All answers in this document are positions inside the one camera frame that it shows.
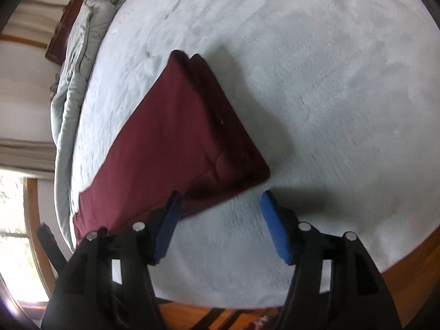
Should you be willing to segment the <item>maroon pants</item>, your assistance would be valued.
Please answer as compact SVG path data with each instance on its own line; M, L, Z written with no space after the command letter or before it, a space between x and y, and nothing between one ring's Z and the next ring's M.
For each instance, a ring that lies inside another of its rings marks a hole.
M165 206L173 191L183 216L224 202L270 170L199 55L173 51L161 75L115 138L73 217L78 241L119 234Z

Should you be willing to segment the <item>beige curtain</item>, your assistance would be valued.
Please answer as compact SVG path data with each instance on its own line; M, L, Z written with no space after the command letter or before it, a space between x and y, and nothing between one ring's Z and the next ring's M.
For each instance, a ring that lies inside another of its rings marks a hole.
M1 31L1 168L52 179L50 87L60 67L45 58L70 0L21 0Z

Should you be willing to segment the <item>light blue bed sheet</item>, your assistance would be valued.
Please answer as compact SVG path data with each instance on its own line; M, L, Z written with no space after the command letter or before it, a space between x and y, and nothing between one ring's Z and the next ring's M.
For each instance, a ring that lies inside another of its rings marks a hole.
M101 42L72 155L71 221L173 50L200 54L270 177L182 220L153 267L164 299L281 305L293 270L260 209L271 190L380 270L439 226L439 29L421 0L127 0Z

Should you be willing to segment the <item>grey-green duvet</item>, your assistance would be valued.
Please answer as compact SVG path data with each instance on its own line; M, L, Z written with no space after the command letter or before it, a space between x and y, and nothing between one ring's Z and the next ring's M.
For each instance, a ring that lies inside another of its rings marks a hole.
M101 42L125 1L83 0L67 37L65 60L51 99L51 134L56 147L54 206L60 232L69 249L75 248L69 191L81 109Z

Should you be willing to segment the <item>dark wooden headboard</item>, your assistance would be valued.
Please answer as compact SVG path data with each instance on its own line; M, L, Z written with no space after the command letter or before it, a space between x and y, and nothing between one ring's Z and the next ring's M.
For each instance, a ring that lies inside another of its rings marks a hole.
M58 66L62 66L66 56L68 35L78 16L83 0L70 0L64 8L61 20L55 28L55 32L45 53L45 58Z

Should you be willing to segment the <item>wooden window frame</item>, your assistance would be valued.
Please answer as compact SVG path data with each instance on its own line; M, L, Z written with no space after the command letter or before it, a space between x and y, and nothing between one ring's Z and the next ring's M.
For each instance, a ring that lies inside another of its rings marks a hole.
M37 179L24 178L24 220L34 263L48 298L51 298L55 289L55 276L51 263L37 236L41 226L38 205Z

